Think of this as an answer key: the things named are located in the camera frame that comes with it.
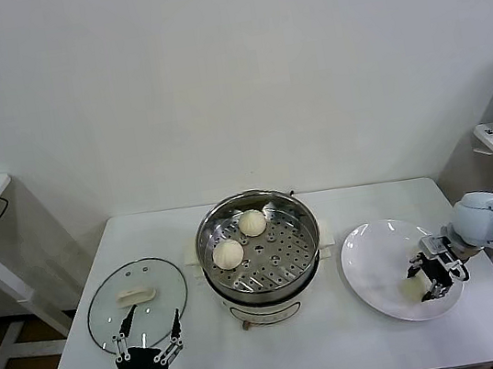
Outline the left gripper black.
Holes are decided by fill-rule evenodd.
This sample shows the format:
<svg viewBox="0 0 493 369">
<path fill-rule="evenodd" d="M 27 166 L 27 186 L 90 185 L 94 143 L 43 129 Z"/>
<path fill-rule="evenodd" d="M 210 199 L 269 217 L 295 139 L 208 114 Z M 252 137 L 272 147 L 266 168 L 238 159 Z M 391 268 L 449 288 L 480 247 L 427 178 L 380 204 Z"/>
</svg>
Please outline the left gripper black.
<svg viewBox="0 0 493 369">
<path fill-rule="evenodd" d="M 180 314 L 177 308 L 174 312 L 174 321 L 169 335 L 169 343 L 162 351 L 158 348 L 128 348 L 127 338 L 129 337 L 132 322 L 137 305 L 132 305 L 128 315 L 120 323 L 119 333 L 113 335 L 112 342 L 115 346 L 115 356 L 117 369 L 167 369 L 167 364 L 175 360 L 180 351 L 184 348 L 181 339 Z"/>
</svg>

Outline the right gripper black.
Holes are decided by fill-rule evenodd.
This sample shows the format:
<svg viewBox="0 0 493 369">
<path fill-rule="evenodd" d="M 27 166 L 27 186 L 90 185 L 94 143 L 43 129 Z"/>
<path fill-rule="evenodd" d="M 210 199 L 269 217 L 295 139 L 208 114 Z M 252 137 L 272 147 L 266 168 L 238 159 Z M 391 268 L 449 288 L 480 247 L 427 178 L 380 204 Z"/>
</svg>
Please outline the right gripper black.
<svg viewBox="0 0 493 369">
<path fill-rule="evenodd" d="M 465 264 L 450 251 L 429 256 L 425 253 L 418 253 L 409 260 L 407 278 L 416 276 L 420 270 L 432 281 L 431 287 L 421 298 L 422 302 L 433 301 L 433 299 L 446 296 L 451 288 L 451 285 L 446 284 L 453 283 L 455 280 L 461 282 L 469 280 L 469 273 Z"/>
</svg>

